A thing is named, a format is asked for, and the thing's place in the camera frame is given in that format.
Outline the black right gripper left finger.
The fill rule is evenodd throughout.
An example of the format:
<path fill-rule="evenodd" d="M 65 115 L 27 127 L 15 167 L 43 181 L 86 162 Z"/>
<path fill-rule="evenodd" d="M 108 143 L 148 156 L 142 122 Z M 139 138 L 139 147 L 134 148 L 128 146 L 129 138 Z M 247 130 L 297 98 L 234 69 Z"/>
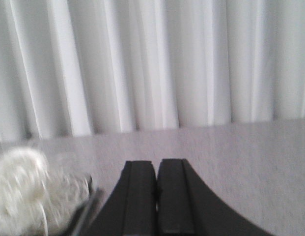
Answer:
<path fill-rule="evenodd" d="M 155 236 L 156 177 L 150 161 L 127 161 L 87 236 Z"/>

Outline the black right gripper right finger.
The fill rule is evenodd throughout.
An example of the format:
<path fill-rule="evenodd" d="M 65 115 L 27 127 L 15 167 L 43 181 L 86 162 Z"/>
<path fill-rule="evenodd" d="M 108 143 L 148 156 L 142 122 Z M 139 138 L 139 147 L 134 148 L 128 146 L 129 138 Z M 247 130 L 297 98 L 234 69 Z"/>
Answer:
<path fill-rule="evenodd" d="M 268 236 L 219 198 L 187 159 L 163 159 L 158 170 L 161 236 Z"/>

